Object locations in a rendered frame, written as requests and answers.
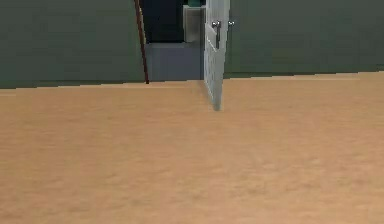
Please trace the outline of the pale grey room door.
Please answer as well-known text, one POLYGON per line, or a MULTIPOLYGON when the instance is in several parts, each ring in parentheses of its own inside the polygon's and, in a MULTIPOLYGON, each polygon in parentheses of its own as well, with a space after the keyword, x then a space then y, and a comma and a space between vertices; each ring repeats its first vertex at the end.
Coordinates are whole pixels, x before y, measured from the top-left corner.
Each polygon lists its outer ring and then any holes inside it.
POLYGON ((230 0, 206 0, 204 25, 204 82, 215 111, 221 109, 222 102, 229 11, 230 0), (212 28, 212 23, 217 20, 221 22, 219 49, 215 47, 216 32, 212 28))

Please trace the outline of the pale grey cabinet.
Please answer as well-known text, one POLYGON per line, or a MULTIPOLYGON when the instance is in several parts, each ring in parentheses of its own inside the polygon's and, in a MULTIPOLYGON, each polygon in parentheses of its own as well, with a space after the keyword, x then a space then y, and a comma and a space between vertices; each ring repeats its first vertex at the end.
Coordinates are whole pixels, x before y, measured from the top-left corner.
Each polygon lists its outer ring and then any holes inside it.
POLYGON ((205 7, 183 6, 184 41, 200 42, 204 36, 205 7))

